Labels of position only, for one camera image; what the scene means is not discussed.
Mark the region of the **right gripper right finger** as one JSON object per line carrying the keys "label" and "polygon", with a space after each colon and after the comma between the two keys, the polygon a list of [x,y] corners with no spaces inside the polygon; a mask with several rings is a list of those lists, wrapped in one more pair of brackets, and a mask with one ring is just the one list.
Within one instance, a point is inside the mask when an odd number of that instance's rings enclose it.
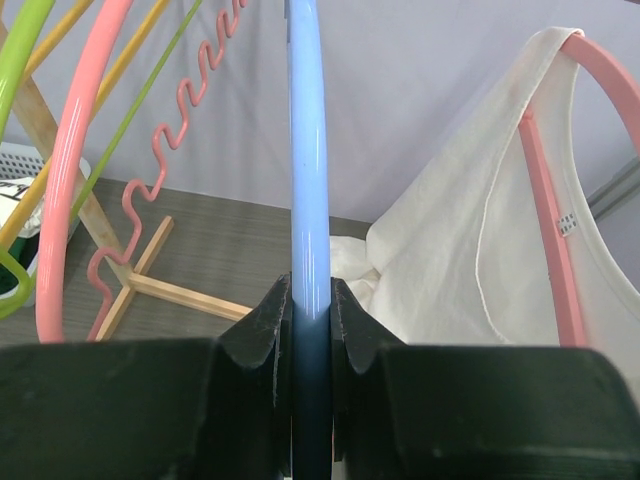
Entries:
{"label": "right gripper right finger", "polygon": [[331,292],[334,454],[349,479],[635,479],[614,365],[561,347],[408,345]]}

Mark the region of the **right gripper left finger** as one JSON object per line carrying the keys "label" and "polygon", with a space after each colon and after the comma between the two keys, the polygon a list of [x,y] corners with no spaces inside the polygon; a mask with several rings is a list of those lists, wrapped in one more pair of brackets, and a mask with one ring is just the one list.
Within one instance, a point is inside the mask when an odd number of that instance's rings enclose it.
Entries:
{"label": "right gripper left finger", "polygon": [[1,352],[5,479],[280,479],[292,295],[280,277],[218,338]]}

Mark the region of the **light blue hanger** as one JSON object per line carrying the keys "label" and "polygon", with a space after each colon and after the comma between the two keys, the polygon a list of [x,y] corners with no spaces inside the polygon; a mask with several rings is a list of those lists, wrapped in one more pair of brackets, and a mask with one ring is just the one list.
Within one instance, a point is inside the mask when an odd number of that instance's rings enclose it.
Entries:
{"label": "light blue hanger", "polygon": [[292,469],[332,474],[331,277],[324,78],[317,4],[286,4],[292,160]]}

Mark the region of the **yellow hanger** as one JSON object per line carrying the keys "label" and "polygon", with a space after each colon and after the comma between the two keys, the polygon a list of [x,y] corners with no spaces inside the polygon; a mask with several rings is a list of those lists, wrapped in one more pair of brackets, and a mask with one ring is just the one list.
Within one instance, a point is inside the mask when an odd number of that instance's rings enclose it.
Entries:
{"label": "yellow hanger", "polygon": [[50,212],[59,221],[71,218],[76,170],[88,126],[168,3],[164,0],[155,2],[112,69],[105,73],[115,40],[132,5],[131,1],[106,1],[103,4],[77,65],[51,158],[36,178],[33,191],[24,199],[29,201],[40,194],[45,200],[61,199],[60,210]]}

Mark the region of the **lime green hanger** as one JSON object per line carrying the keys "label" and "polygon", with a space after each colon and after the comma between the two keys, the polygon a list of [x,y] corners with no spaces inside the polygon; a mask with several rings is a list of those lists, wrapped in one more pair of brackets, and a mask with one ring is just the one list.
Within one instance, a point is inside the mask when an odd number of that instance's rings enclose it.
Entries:
{"label": "lime green hanger", "polygon": [[[27,1],[16,19],[15,28],[5,33],[1,49],[1,123],[6,123],[9,111],[13,110],[25,130],[29,132],[36,149],[46,159],[46,163],[51,158],[58,124],[33,83],[31,74],[73,28],[90,5],[89,1],[76,2],[41,45],[35,46],[34,42],[53,7],[53,3],[51,1]],[[80,218],[99,247],[123,250],[111,224],[104,216],[99,202],[92,193],[93,187],[200,5],[199,1],[192,4],[165,52],[127,111],[96,169],[91,176],[84,177],[75,183],[74,192],[77,194],[77,198],[72,205],[69,220],[74,221],[76,218]]]}

